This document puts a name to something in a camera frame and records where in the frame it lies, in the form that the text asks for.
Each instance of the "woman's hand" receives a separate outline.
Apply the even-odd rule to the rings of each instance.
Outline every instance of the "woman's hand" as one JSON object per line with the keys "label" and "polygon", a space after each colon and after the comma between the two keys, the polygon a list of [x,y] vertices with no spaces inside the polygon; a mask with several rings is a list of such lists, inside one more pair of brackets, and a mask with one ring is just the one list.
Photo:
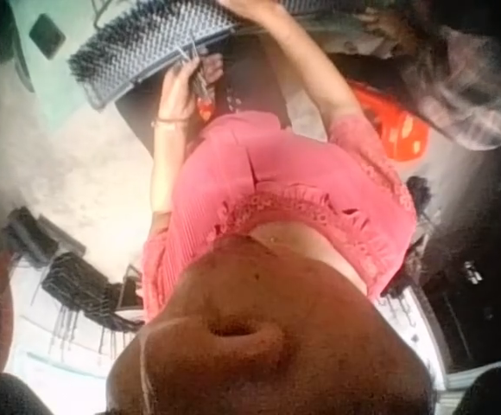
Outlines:
{"label": "woman's hand", "polygon": [[244,19],[260,23],[264,13],[278,5],[276,0],[216,0],[221,6]]}
{"label": "woman's hand", "polygon": [[189,80],[200,64],[200,59],[173,65],[162,82],[158,119],[162,122],[188,122],[195,112],[195,98]]}
{"label": "woman's hand", "polygon": [[[162,82],[161,102],[158,120],[165,122],[188,122],[195,113],[195,97],[191,90],[191,77],[200,65],[200,58],[173,65]],[[202,58],[205,81],[213,84],[224,74],[221,54],[211,54]]]}
{"label": "woman's hand", "polygon": [[364,30],[374,35],[398,43],[403,54],[414,54],[419,40],[406,19],[394,10],[378,10],[368,7],[365,12],[356,15],[363,24]]}

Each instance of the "hair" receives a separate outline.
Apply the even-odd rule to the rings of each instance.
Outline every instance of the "hair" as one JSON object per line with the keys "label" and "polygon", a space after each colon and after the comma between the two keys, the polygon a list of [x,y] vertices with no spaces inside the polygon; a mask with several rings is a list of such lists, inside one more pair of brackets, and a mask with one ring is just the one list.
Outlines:
{"label": "hair", "polygon": [[501,42],[501,0],[430,0],[431,18],[460,32]]}

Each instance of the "woman's arm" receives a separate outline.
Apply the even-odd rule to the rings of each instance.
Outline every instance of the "woman's arm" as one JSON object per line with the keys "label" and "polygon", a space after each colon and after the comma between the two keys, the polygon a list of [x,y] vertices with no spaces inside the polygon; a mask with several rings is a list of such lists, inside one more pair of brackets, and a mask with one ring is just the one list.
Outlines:
{"label": "woman's arm", "polygon": [[[187,158],[190,121],[195,114],[195,97],[189,86],[200,59],[171,67],[162,82],[161,102],[155,119],[155,151],[150,181],[150,205],[153,212],[150,234],[168,228],[172,212],[172,194],[181,167]],[[223,74],[220,54],[202,58],[205,80],[216,82]]]}
{"label": "woman's arm", "polygon": [[264,27],[301,77],[328,128],[341,115],[361,113],[352,89],[326,54],[275,0],[218,0],[233,13]]}

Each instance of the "ruffled trim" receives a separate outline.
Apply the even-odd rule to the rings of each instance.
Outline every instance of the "ruffled trim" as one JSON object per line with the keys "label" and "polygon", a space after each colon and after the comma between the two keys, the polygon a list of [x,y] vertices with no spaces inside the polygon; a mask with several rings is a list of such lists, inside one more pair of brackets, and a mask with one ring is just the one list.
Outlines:
{"label": "ruffled trim", "polygon": [[260,182],[253,195],[223,203],[218,216],[218,224],[197,255],[205,253],[221,236],[248,233],[267,222],[294,220],[313,227],[333,244],[366,282],[368,296],[396,260],[391,243],[376,232],[365,214],[359,210],[337,211],[328,193],[306,185]]}

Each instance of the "woman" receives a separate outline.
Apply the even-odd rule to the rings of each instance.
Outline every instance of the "woman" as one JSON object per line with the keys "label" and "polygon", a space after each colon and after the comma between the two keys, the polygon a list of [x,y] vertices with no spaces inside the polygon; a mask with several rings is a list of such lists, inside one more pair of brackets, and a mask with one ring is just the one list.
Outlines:
{"label": "woman", "polygon": [[[166,75],[143,259],[149,322],[111,371],[110,411],[428,413],[425,367],[369,301],[414,232],[406,188],[345,80],[281,5],[220,3],[277,41],[330,143],[242,112],[208,125],[187,157],[199,62]],[[221,65],[206,71],[216,79]]]}
{"label": "woman", "polygon": [[335,55],[349,78],[390,93],[469,150],[501,146],[501,0],[411,0],[409,16],[368,8],[365,28],[402,56]]}

